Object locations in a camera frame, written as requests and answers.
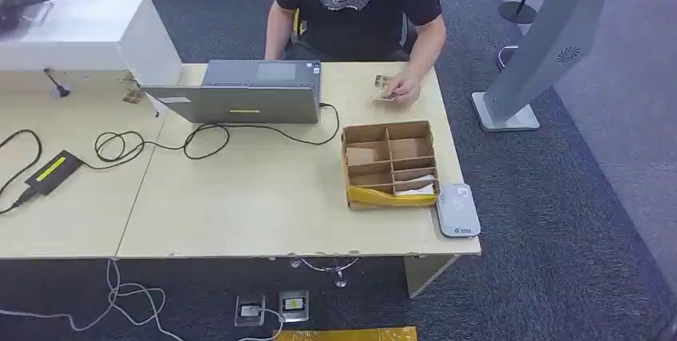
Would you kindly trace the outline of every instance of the yellow sticker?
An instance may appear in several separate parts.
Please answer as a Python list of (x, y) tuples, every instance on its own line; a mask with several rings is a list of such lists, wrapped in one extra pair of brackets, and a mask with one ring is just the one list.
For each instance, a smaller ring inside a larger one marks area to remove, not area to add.
[(35, 180), (43, 181), (45, 177), (49, 176), (50, 173), (54, 172), (54, 170), (64, 161), (65, 157), (59, 157), (59, 160), (55, 161), (54, 164), (50, 165), (48, 169), (45, 169), (43, 173), (40, 173), (40, 176), (38, 176)]

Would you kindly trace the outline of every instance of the man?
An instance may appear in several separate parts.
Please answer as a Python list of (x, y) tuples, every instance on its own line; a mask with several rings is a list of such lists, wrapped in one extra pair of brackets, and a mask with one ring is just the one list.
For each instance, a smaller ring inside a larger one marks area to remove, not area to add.
[[(285, 52), (297, 9), (307, 31)], [(418, 38), (409, 63), (390, 80), (389, 96), (408, 105), (418, 99), (421, 80), (445, 42), (439, 0), (275, 0), (268, 15), (265, 58), (406, 60), (399, 45), (402, 13), (415, 24)]]

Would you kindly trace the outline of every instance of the yellow plastic bag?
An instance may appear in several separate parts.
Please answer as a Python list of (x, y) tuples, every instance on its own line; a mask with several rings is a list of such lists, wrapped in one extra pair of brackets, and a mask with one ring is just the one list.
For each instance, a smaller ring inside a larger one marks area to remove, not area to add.
[(417, 341), (415, 327), (357, 331), (282, 331), (275, 341)]

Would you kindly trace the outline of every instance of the small card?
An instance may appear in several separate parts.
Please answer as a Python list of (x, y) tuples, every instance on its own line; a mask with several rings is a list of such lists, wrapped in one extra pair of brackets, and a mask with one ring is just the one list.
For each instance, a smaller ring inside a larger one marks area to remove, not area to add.
[(371, 98), (379, 101), (393, 101), (396, 96), (387, 96), (388, 94), (388, 81), (390, 76), (376, 75), (376, 80), (374, 81), (374, 86), (376, 91), (371, 95)]

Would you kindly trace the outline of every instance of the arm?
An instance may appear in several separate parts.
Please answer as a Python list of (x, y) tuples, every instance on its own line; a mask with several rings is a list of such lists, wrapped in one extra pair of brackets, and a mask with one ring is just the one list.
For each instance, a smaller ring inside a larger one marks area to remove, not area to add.
[(402, 0), (406, 16), (415, 24), (418, 38), (411, 50), (409, 64), (389, 81), (389, 96), (395, 102), (409, 105), (421, 94), (421, 80), (433, 68), (446, 41), (440, 0)]
[(284, 46), (291, 36), (291, 27), (294, 23), (293, 10), (285, 10), (277, 1), (273, 2), (268, 13), (268, 27), (266, 29), (266, 60), (276, 60), (282, 57)]
[(423, 26), (417, 26), (418, 38), (405, 69), (389, 82), (389, 94), (399, 105), (414, 103), (421, 94), (421, 81), (433, 68), (446, 41), (446, 26), (439, 15)]
[(442, 16), (423, 26), (417, 26), (418, 38), (411, 50), (411, 59), (406, 71), (416, 74), (420, 79), (433, 68), (446, 41), (446, 26)]

